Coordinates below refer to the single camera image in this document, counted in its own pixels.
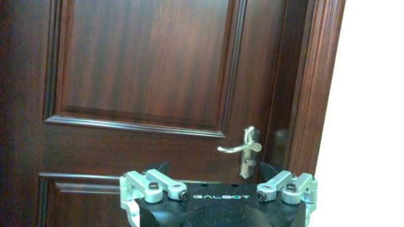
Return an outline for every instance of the door molding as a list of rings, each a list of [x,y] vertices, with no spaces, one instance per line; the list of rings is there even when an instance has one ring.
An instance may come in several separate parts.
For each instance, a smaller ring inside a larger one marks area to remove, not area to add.
[[[314,174],[317,171],[346,0],[313,2],[314,14],[307,50],[302,51],[306,55],[299,63],[285,159],[285,166],[297,174]]]

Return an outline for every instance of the screw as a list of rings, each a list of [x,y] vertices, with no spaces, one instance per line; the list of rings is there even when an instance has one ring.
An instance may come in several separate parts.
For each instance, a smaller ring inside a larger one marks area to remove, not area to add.
[[[298,190],[297,184],[289,183],[289,184],[286,185],[286,189],[287,189],[289,191],[291,191],[291,192],[297,192],[297,190]]]
[[[153,190],[159,189],[159,183],[158,182],[150,182],[150,189],[153,189]]]
[[[262,191],[258,192],[258,199],[262,202],[266,201],[266,199],[267,199],[267,195]]]
[[[189,191],[187,190],[183,190],[181,193],[179,193],[179,199],[186,201],[189,199]]]

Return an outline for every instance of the door panel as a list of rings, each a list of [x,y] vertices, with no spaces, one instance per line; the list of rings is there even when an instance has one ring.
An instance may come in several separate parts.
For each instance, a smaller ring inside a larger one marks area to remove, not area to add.
[[[278,70],[301,53],[285,38],[303,36],[286,20],[306,21],[307,4],[0,1],[2,226],[127,226],[117,176],[154,163],[175,179],[257,181],[217,148],[254,125],[271,152],[273,104],[290,115],[294,98],[275,100],[294,79]]]
[[[243,28],[237,2],[57,1],[54,7],[47,122],[223,137],[237,76],[226,70],[238,53],[233,22],[237,32]]]

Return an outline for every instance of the logo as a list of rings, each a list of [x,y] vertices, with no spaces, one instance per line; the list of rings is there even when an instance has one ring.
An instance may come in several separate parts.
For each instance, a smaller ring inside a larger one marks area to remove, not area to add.
[[[194,195],[195,199],[215,199],[215,200],[242,200],[249,199],[250,195]]]

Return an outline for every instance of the door lock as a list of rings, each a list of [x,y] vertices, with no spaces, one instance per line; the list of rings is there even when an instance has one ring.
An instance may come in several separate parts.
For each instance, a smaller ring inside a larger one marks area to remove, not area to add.
[[[242,162],[241,162],[241,176],[245,179],[249,179],[254,175],[257,162],[257,155],[262,151],[262,144],[258,142],[261,139],[261,131],[254,127],[250,126],[245,129],[245,144],[233,147],[225,148],[218,147],[218,150],[223,153],[237,153],[243,151],[242,153]]]

